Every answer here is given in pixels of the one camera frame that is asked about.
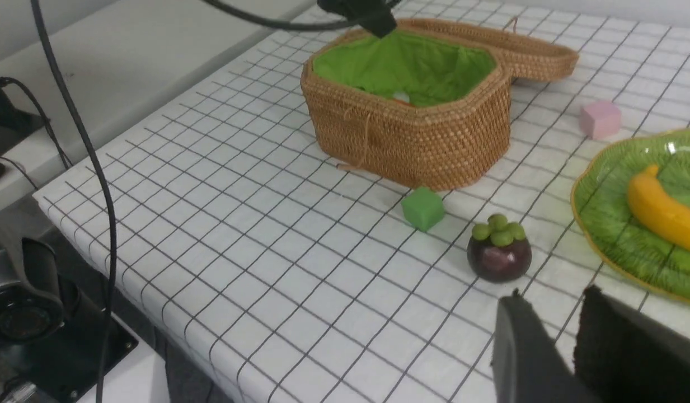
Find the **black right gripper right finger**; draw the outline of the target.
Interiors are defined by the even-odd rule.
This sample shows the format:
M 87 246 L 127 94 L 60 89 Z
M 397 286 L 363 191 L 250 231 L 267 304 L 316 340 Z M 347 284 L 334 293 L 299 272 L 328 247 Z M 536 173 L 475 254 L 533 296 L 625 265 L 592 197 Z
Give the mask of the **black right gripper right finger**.
M 584 291 L 573 362 L 603 402 L 690 402 L 690 339 L 596 286 Z

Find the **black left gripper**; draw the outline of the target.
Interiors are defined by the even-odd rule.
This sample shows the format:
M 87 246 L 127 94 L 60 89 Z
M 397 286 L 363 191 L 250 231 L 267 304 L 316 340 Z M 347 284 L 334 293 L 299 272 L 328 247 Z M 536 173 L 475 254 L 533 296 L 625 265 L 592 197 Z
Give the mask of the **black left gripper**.
M 358 26 L 376 38 L 385 38 L 397 28 L 392 9 L 400 1 L 317 1 L 327 13 L 355 21 Z

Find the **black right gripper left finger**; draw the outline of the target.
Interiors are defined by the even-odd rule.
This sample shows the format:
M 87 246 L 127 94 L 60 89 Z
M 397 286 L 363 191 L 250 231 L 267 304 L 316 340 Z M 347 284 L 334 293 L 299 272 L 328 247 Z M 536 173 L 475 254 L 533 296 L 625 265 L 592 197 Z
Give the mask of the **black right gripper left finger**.
M 599 402 L 563 360 L 518 290 L 499 298 L 491 355 L 498 402 Z

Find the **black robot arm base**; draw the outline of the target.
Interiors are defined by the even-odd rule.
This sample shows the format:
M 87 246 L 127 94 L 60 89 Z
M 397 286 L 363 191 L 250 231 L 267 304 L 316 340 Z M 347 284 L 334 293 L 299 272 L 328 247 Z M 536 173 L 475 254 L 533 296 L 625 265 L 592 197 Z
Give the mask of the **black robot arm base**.
M 58 402 L 75 402 L 138 346 L 58 270 L 55 252 L 0 223 L 0 354 Z

